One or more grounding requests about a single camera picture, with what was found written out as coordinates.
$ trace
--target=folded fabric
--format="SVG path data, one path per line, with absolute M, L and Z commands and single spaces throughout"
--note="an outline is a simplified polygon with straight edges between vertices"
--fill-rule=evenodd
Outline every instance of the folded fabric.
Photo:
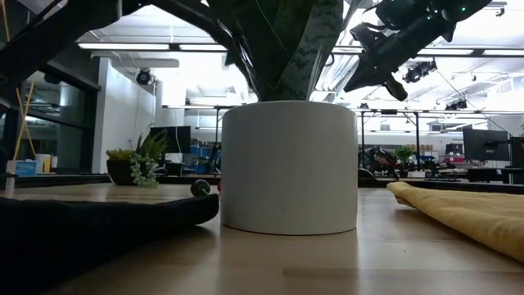
M 402 182 L 387 188 L 400 204 L 524 262 L 524 196 L 414 188 Z

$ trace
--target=computer monitor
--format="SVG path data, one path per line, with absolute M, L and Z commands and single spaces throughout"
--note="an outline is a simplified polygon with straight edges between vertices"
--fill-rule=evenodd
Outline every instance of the computer monitor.
M 191 126 L 151 127 L 149 134 L 155 136 L 161 132 L 166 132 L 169 140 L 166 153 L 191 153 Z
M 466 159 L 509 161 L 509 142 L 506 132 L 464 129 L 463 135 Z

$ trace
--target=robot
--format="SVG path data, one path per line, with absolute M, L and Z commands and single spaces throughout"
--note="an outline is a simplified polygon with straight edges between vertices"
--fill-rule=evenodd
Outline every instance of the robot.
M 69 0 L 44 20 L 60 2 L 53 0 L 0 51 L 0 94 L 12 91 L 84 33 L 108 26 L 146 5 L 155 5 L 203 29 L 229 52 L 240 56 L 242 51 L 212 10 L 201 1 Z M 355 11 L 360 2 L 362 0 L 352 0 L 350 10 Z M 450 42 L 458 22 L 490 3 L 491 0 L 381 1 L 373 8 L 383 25 L 362 23 L 350 30 L 364 50 L 344 90 L 383 85 L 393 97 L 405 100 L 408 94 L 391 73 L 439 36 Z

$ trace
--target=white planter pot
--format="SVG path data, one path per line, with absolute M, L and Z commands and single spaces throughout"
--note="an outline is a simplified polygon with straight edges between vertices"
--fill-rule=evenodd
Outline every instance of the white planter pot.
M 260 102 L 223 120 L 224 225 L 297 235 L 355 228 L 354 112 L 320 102 Z

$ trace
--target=table surface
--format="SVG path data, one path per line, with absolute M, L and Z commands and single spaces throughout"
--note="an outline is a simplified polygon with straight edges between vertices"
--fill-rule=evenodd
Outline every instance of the table surface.
M 112 184 L 18 189 L 15 195 L 144 203 L 189 196 L 188 185 Z M 347 233 L 291 237 L 229 229 L 217 216 L 50 294 L 501 295 L 524 290 L 524 265 L 397 204 L 385 189 L 359 190 L 358 218 L 357 230 Z

